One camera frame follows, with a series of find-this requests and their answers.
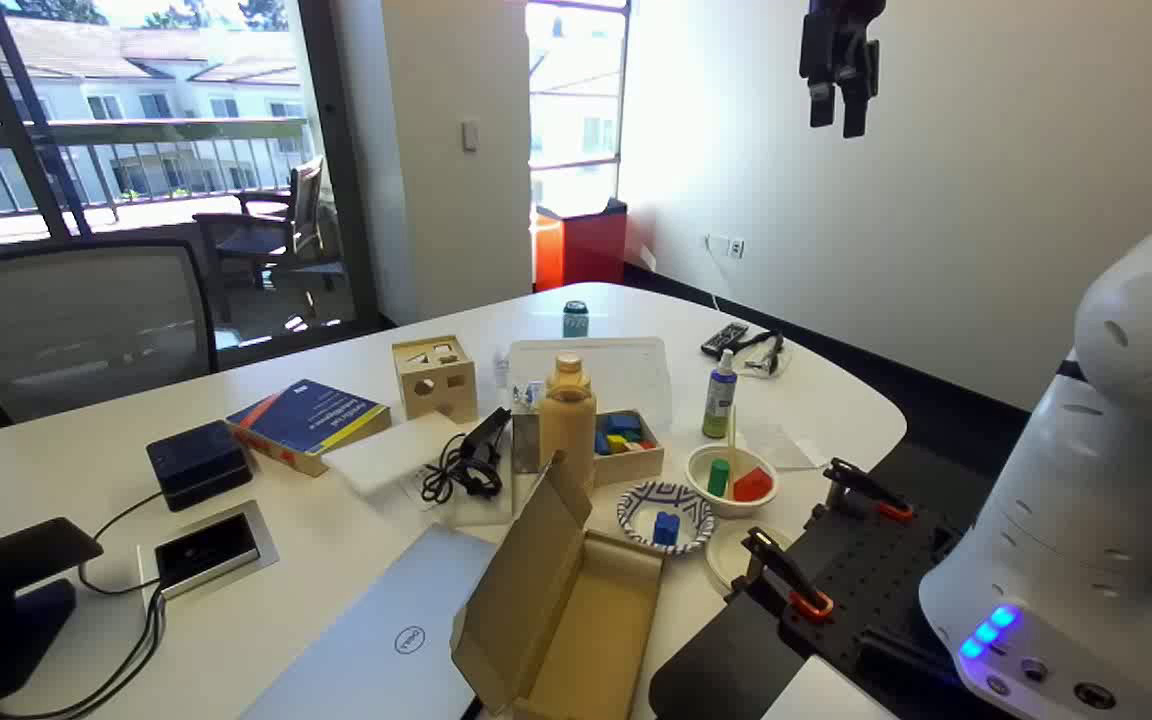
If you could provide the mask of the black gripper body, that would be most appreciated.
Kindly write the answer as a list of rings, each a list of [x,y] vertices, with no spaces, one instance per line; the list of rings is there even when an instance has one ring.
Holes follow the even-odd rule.
[[[874,71],[869,24],[889,7],[889,0],[809,0],[801,29],[801,77],[824,79],[866,79]]]

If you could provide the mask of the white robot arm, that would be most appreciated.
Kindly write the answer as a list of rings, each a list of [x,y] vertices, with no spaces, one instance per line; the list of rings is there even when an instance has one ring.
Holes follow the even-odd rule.
[[[1152,230],[1082,294],[1073,346],[916,612],[1011,720],[1152,720]]]

